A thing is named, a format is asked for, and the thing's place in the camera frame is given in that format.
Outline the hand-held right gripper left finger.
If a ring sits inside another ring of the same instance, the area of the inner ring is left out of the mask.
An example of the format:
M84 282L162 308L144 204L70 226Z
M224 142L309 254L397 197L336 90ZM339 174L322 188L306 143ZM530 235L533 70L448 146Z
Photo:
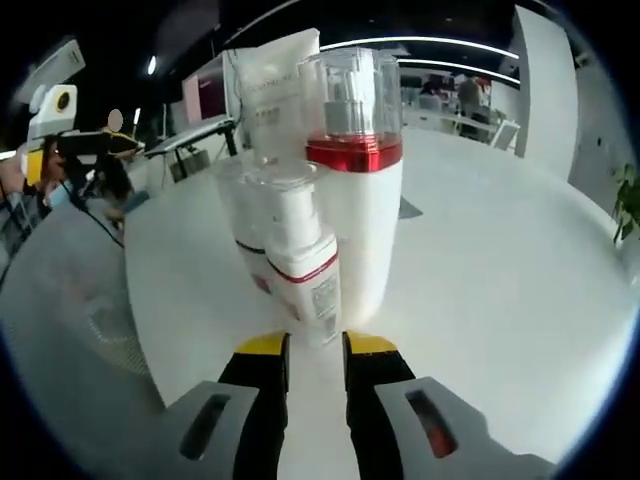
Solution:
M169 405L159 433L161 479L275 479L288 423L290 335L236 348L215 381Z

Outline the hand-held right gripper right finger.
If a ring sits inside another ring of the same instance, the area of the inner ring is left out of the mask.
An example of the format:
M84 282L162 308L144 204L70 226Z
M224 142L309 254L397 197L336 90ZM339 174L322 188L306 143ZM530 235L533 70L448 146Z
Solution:
M494 440L485 416L417 377L381 336L342 335L346 421L363 479L549 479L552 463Z

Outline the person's left hand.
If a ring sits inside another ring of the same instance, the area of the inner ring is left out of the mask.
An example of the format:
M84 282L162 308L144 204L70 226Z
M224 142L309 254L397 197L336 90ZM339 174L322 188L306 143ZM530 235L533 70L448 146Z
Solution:
M21 163L16 159L3 160L0 164L1 198L8 194L22 193L25 177L21 170Z

